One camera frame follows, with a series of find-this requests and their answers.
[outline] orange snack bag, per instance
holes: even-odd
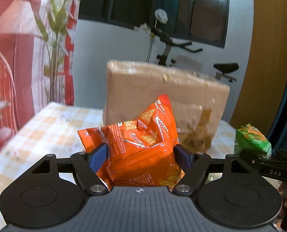
[[[169,186],[181,177],[173,147],[178,143],[176,123],[167,95],[160,95],[136,120],[78,131],[87,152],[102,142],[109,159],[97,175],[109,188]]]

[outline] wooden door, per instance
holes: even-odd
[[[254,0],[253,34],[244,83],[230,124],[267,135],[287,81],[287,0]]]

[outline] exercise bike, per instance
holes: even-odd
[[[151,28],[151,33],[154,34],[155,36],[158,36],[160,38],[160,41],[165,43],[166,47],[162,55],[157,55],[156,59],[159,60],[158,65],[161,66],[174,66],[176,63],[176,60],[171,59],[170,64],[168,65],[166,63],[168,54],[171,50],[172,47],[178,47],[183,50],[186,50],[191,53],[197,53],[203,51],[203,48],[198,48],[198,49],[190,49],[187,46],[190,46],[193,44],[192,41],[186,41],[182,43],[175,43],[173,42],[172,38],[169,37],[168,34],[163,32],[160,29],[157,29],[156,27]],[[236,78],[229,76],[228,74],[233,73],[234,71],[237,71],[239,69],[238,63],[216,63],[214,64],[214,68],[217,69],[219,72],[216,72],[215,78],[217,80],[220,80],[222,77],[228,79],[228,82],[233,83],[234,81],[237,81]]]

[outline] table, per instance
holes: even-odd
[[[44,155],[54,153],[57,158],[66,158],[84,150],[77,131],[102,126],[102,113],[99,109],[48,104],[0,152],[0,194]],[[221,121],[208,153],[224,158],[233,153],[234,139],[235,129]],[[71,174],[61,173],[60,177],[74,182]],[[0,230],[5,225],[0,213]]]

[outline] cardboard box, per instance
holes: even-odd
[[[206,152],[217,130],[230,88],[192,71],[139,62],[107,64],[105,125],[134,120],[159,95],[169,96],[179,142]]]

